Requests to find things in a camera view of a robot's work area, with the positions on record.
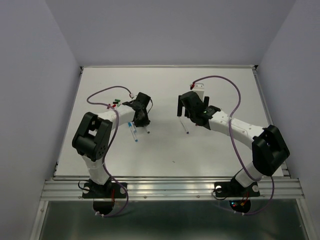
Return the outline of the grey marker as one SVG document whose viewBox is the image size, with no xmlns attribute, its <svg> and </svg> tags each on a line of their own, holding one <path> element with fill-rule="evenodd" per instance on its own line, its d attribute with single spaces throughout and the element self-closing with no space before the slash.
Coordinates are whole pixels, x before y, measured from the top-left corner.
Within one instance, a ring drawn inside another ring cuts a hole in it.
<svg viewBox="0 0 320 240">
<path fill-rule="evenodd" d="M 149 130 L 149 128 L 147 126 L 145 126 L 144 129 L 145 129 L 147 134 L 150 134 L 150 130 Z"/>
</svg>

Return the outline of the purple marker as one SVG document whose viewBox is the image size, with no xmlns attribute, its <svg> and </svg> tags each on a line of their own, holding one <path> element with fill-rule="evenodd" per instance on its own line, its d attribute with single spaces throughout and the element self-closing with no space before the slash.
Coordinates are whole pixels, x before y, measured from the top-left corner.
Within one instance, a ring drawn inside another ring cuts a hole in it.
<svg viewBox="0 0 320 240">
<path fill-rule="evenodd" d="M 190 132 L 189 132 L 186 124 L 184 123 L 184 121 L 183 121 L 181 118 L 179 118 L 179 121 L 180 121 L 180 123 L 181 123 L 181 125 L 182 125 L 182 127 L 183 127 L 183 129 L 184 129 L 184 131 L 185 131 L 185 133 L 186 133 L 186 134 L 189 134 Z"/>
</svg>

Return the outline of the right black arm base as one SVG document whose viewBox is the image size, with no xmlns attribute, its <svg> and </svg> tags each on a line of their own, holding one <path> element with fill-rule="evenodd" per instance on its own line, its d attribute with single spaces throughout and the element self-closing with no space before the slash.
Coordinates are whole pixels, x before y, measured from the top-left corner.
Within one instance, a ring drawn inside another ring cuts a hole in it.
<svg viewBox="0 0 320 240">
<path fill-rule="evenodd" d="M 230 181 L 215 182 L 211 195 L 219 201 L 229 199 L 231 209 L 245 215 L 249 213 L 252 206 L 250 198 L 259 197 L 261 194 L 256 181 L 243 187 L 233 177 Z"/>
</svg>

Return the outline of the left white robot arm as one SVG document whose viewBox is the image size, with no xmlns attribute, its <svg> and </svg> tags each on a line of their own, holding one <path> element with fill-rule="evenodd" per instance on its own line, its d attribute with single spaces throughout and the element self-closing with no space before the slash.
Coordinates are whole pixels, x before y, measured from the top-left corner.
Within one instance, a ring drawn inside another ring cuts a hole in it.
<svg viewBox="0 0 320 240">
<path fill-rule="evenodd" d="M 133 100 L 107 112 L 84 114 L 72 139 L 72 147 L 85 161 L 93 183 L 104 185 L 110 178 L 104 170 L 103 158 L 110 148 L 111 134 L 127 123 L 133 123 L 135 127 L 148 126 L 148 104 Z"/>
</svg>

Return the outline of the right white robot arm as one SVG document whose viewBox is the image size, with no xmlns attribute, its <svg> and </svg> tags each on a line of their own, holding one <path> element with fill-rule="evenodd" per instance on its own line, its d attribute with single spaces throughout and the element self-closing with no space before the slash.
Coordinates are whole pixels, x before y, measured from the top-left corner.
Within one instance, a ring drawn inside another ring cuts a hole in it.
<svg viewBox="0 0 320 240">
<path fill-rule="evenodd" d="M 245 189 L 263 176 L 271 177 L 290 156 L 289 148 L 280 130 L 274 126 L 256 126 L 227 115 L 220 108 L 206 105 L 194 91 L 178 97 L 178 108 L 185 108 L 186 116 L 197 126 L 225 134 L 244 144 L 252 151 L 252 162 L 241 163 L 242 169 L 230 181 L 230 185 Z"/>
</svg>

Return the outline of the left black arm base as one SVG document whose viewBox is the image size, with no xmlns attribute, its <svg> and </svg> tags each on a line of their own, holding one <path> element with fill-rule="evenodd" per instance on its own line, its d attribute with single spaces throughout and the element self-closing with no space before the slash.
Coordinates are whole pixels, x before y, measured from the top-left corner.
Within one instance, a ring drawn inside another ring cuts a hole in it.
<svg viewBox="0 0 320 240">
<path fill-rule="evenodd" d="M 81 186 L 81 182 L 77 183 L 77 187 L 82 191 L 83 199 L 93 200 L 92 209 L 96 216 L 102 218 L 111 218 L 120 215 L 129 203 L 129 194 L 127 183 L 120 184 L 107 180 L 103 185 L 97 184 L 92 180 L 86 180 Z M 125 203 L 119 209 L 116 208 L 116 199 L 123 199 Z"/>
</svg>

